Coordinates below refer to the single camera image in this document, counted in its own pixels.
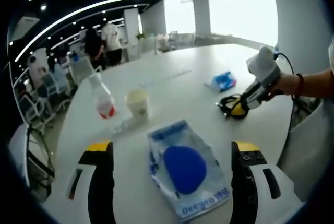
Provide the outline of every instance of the white table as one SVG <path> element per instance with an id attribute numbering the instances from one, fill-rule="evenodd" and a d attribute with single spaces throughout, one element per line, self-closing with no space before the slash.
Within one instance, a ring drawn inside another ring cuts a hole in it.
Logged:
<path id="1" fill-rule="evenodd" d="M 245 140 L 260 147 L 268 162 L 277 163 L 290 124 L 292 101 L 279 96 L 249 112 L 243 120 L 226 119 L 215 102 L 242 93 L 253 81 L 246 60 L 257 50 L 239 45 L 213 45 L 168 52 L 102 72 L 102 80 L 116 101 L 116 116 L 103 120 L 96 112 L 87 80 L 78 88 L 60 134 L 56 177 L 69 178 L 86 146 L 109 137 L 110 130 L 130 117 L 124 96 L 131 89 L 149 92 L 150 121 L 114 139 L 114 215 L 117 223 L 177 223 L 177 216 L 154 184 L 149 172 L 147 133 L 186 119 L 212 147 L 231 188 L 231 141 Z M 280 68 L 290 72 L 285 60 Z M 204 86 L 214 75 L 231 71 L 234 88 L 216 93 Z M 192 223 L 228 223 L 232 197 Z"/>

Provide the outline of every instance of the plastic bottle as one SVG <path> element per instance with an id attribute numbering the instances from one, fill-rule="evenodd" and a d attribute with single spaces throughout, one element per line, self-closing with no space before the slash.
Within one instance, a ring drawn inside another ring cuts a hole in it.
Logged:
<path id="1" fill-rule="evenodd" d="M 101 74 L 95 73 L 89 76 L 89 83 L 92 88 L 92 96 L 95 108 L 103 119 L 108 119 L 115 114 L 114 99 L 101 81 Z"/>

